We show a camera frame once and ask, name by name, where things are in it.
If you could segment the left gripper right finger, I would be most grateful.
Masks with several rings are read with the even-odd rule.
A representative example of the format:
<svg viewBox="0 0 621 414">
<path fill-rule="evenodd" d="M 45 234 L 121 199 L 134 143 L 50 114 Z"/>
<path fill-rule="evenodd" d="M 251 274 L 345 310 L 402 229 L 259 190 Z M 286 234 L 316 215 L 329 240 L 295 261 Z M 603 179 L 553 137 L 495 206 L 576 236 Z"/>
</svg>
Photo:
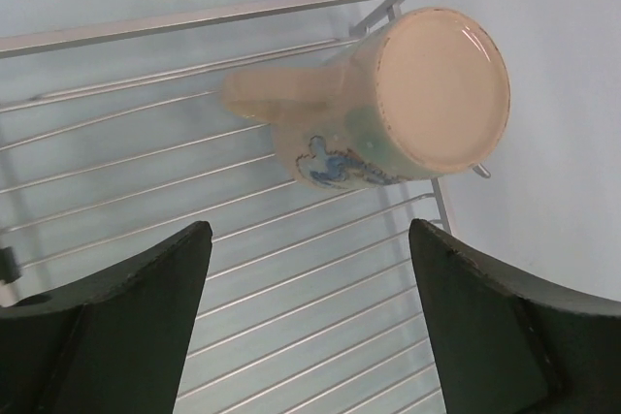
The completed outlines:
<svg viewBox="0 0 621 414">
<path fill-rule="evenodd" d="M 449 413 L 617 413 L 620 304 L 415 219 L 409 249 Z"/>
</svg>

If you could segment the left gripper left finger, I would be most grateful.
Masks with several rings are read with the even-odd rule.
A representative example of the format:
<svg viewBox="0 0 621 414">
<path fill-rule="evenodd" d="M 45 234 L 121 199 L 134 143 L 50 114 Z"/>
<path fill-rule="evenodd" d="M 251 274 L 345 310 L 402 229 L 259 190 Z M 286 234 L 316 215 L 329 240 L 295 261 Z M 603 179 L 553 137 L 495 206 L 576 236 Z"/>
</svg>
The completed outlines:
<svg viewBox="0 0 621 414">
<path fill-rule="evenodd" d="M 172 412 L 211 254 L 198 221 L 2 308 L 2 412 Z"/>
</svg>

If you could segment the beige printed mug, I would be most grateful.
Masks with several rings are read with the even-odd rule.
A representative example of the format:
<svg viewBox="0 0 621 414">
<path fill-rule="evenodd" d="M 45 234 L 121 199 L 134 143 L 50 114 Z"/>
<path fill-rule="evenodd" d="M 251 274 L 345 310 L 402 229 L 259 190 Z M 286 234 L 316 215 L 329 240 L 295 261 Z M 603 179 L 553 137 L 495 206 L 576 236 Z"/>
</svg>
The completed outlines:
<svg viewBox="0 0 621 414">
<path fill-rule="evenodd" d="M 228 74 L 225 107 L 268 124 L 290 175 L 355 190 L 474 168 L 508 122 L 507 67 L 473 19 L 424 8 L 316 67 Z"/>
</svg>

